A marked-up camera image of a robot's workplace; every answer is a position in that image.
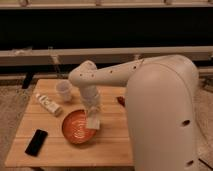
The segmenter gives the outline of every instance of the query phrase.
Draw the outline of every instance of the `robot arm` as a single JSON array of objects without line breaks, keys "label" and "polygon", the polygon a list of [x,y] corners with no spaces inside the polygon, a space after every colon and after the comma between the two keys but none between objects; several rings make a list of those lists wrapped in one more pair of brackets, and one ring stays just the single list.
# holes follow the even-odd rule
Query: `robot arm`
[{"label": "robot arm", "polygon": [[[198,72],[189,59],[163,56],[100,70],[85,62],[70,73],[69,80],[79,87],[88,109],[99,105],[94,85],[127,84],[127,121],[136,171],[198,171],[193,109]],[[88,118],[97,111],[90,110]]]}]

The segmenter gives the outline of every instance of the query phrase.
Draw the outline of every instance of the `white cup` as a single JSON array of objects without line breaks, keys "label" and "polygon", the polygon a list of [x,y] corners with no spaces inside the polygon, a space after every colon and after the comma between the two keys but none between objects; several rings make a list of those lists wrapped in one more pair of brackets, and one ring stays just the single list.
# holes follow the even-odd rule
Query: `white cup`
[{"label": "white cup", "polygon": [[72,99],[71,87],[72,84],[68,80],[63,80],[56,84],[55,89],[65,102],[68,102]]}]

